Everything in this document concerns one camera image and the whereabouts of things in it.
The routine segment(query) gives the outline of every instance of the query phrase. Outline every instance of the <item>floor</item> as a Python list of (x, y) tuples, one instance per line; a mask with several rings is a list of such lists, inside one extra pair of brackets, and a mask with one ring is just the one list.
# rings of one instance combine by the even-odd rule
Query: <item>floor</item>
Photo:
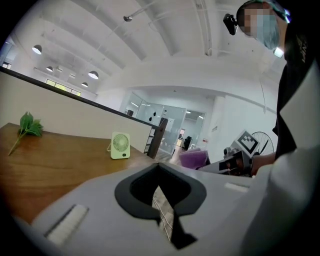
[[(155, 160), (157, 162), (161, 163), (170, 163), (177, 166), (181, 166), (179, 155), (183, 152), (182, 148), (179, 146), (175, 146), (175, 151), (173, 155), (170, 155), (168, 153), (165, 153), (161, 150), (158, 150)], [(161, 214), (162, 222), (159, 225), (160, 231), (168, 237), (168, 239), (171, 239), (172, 235), (172, 226), (174, 223), (174, 210), (172, 209), (171, 205), (169, 204), (168, 200), (166, 199), (164, 193), (161, 191), (160, 187), (158, 187), (153, 195), (155, 202), (152, 203), (152, 207), (156, 209), (161, 209), (163, 215)]]

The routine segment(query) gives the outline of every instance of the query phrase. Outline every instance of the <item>wooden desk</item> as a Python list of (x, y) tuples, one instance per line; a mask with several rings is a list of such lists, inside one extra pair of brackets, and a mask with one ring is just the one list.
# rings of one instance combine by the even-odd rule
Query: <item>wooden desk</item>
[(18, 129), (12, 123), (0, 129), (0, 189), (12, 214), (28, 223), (89, 179), (155, 163), (133, 147), (129, 159), (111, 159), (107, 152), (110, 139), (46, 131), (42, 137), (26, 135), (8, 156)]

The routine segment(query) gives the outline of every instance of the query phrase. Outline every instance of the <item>green plant sprig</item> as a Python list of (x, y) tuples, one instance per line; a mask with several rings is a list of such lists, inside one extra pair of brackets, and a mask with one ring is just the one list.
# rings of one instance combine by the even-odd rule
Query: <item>green plant sprig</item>
[(16, 149), (19, 145), (21, 139), (26, 135), (34, 135), (40, 137), (42, 135), (43, 126), (40, 124), (40, 119), (35, 119), (30, 112), (25, 112), (25, 114), (20, 118), (20, 129), (19, 137), (11, 148), (8, 156)]

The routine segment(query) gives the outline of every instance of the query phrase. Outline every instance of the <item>person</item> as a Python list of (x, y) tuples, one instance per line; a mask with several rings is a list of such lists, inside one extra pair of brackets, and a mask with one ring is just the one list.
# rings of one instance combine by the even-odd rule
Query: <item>person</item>
[(300, 13), (298, 11), (296, 16), (290, 16), (289, 13), (274, 0), (247, 1), (236, 13), (236, 20), (242, 32), (269, 50), (279, 48), (284, 52), (286, 60), (279, 82), (277, 120), (273, 129), (278, 136), (276, 152), (254, 156), (252, 175), (256, 175), (260, 167), (273, 164), (278, 157), (296, 149), (295, 141), (280, 115), (280, 110), (294, 95), (306, 76), (315, 59), (316, 47), (313, 46), (314, 40), (310, 36), (313, 34), (309, 33), (312, 15), (306, 19), (302, 18), (302, 11)]

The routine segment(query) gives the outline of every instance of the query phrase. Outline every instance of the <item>black camera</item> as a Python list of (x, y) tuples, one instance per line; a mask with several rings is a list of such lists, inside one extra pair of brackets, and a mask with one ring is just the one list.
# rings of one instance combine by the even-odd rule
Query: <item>black camera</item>
[(227, 13), (223, 18), (223, 23), (225, 24), (226, 28), (229, 30), (231, 35), (235, 35), (238, 29), (238, 23), (233, 15)]

